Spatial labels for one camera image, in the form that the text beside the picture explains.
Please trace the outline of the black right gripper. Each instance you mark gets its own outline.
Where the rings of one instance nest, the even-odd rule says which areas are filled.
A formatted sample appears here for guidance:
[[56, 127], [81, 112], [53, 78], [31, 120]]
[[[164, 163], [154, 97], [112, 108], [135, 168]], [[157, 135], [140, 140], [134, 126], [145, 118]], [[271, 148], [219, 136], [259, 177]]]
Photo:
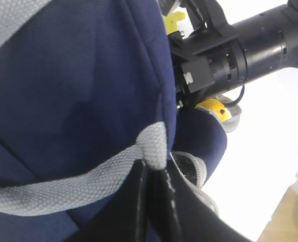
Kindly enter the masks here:
[[217, 1], [159, 1], [164, 17], [177, 7], [188, 11], [194, 28], [187, 37], [180, 31], [168, 34], [175, 76], [178, 108], [194, 108], [200, 102], [237, 87], [242, 99], [247, 81], [247, 63], [238, 41], [238, 31], [230, 25]]

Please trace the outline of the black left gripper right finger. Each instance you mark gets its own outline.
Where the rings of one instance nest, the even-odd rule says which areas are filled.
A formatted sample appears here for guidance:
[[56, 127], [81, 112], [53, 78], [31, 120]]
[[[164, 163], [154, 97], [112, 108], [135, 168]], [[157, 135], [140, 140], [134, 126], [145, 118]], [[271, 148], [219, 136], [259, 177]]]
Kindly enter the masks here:
[[149, 170], [148, 216], [160, 241], [247, 241], [207, 205], [172, 161]]

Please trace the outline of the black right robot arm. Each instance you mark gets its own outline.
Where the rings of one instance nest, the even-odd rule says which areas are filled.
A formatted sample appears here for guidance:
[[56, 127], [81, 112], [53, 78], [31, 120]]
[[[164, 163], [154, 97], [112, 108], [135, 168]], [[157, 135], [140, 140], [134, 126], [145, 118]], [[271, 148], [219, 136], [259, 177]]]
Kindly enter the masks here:
[[298, 68], [298, 1], [229, 24], [217, 1], [159, 1], [163, 16], [184, 7], [193, 32], [168, 35], [176, 104], [209, 98], [285, 68]]

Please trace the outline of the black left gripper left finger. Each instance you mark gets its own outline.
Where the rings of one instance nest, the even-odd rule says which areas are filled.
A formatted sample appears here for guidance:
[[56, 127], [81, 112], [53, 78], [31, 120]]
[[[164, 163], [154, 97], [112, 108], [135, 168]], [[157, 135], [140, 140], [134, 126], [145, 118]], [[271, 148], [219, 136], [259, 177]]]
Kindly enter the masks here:
[[77, 241], [145, 241], [147, 167], [136, 160], [109, 203], [77, 235]]

